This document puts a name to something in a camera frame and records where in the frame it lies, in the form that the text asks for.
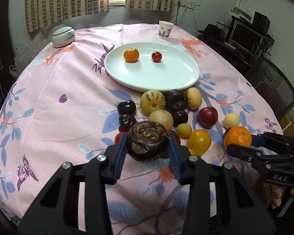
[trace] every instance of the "white paper cup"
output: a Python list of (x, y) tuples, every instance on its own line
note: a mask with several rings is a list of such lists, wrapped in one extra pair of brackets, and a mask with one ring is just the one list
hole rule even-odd
[(173, 26), (173, 23), (167, 21), (159, 21), (159, 36), (163, 38), (168, 38)]

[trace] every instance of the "pink floral tablecloth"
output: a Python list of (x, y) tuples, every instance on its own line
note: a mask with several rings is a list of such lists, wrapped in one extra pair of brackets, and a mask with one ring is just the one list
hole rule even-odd
[[(170, 45), (196, 60), (201, 75), (195, 87), (203, 97), (201, 108), (213, 106), (219, 113), (219, 121), (208, 130), (211, 147), (202, 158), (215, 165), (231, 161), (250, 184), (256, 181), (257, 172), (250, 164), (224, 153), (224, 116), (235, 112), (241, 125), (253, 134), (282, 134), (282, 130), (269, 105), (226, 60), (176, 26), (166, 40), (159, 38), (158, 25), (81, 29), (69, 46), (55, 49), (48, 44), (12, 86), (3, 104), (0, 208), (9, 218), (22, 218), (63, 162), (88, 162), (113, 144), (119, 126), (116, 106), (129, 99), (139, 103), (141, 93), (108, 76), (104, 59), (115, 47), (131, 42)], [(194, 130), (200, 128), (196, 114), (189, 113), (188, 123)], [(138, 121), (147, 119), (139, 109), (135, 116)], [(181, 232), (189, 187), (178, 185), (168, 164), (169, 159), (139, 163), (126, 157), (121, 179), (114, 186), (106, 186), (114, 234)], [(213, 215), (213, 185), (210, 195)], [(85, 228), (83, 198), (82, 194), (80, 229)]]

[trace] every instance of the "metal bolt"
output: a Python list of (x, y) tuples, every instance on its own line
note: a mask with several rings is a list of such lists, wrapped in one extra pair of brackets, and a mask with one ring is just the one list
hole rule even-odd
[(103, 162), (106, 159), (107, 159), (107, 156), (105, 156), (105, 155), (98, 155), (97, 156), (97, 160), (100, 161), (100, 162)]
[(71, 167), (71, 163), (70, 162), (65, 162), (62, 164), (62, 168), (63, 169), (68, 169), (69, 167)]
[(225, 164), (224, 164), (224, 167), (225, 167), (226, 169), (232, 169), (232, 168), (233, 168), (233, 164), (231, 164), (231, 163), (225, 163)]
[(188, 157), (188, 160), (190, 160), (191, 162), (197, 162), (198, 161), (198, 156), (196, 156), (196, 155), (190, 155)]

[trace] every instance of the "black speaker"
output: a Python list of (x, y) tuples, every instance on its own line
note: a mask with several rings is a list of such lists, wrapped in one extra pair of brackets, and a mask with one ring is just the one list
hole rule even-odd
[(265, 15), (255, 11), (253, 25), (260, 31), (267, 34), (270, 26), (270, 20)]

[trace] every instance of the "oval plate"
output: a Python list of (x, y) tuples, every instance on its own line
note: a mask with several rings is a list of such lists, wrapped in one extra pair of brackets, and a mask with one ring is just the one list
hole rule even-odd
[[(136, 48), (137, 62), (126, 62), (124, 51)], [(151, 54), (162, 54), (160, 62), (153, 62)], [(183, 90), (194, 85), (199, 78), (199, 67), (185, 52), (160, 43), (135, 42), (110, 51), (105, 59), (107, 73), (120, 84), (140, 92), (151, 89), (168, 92)]]

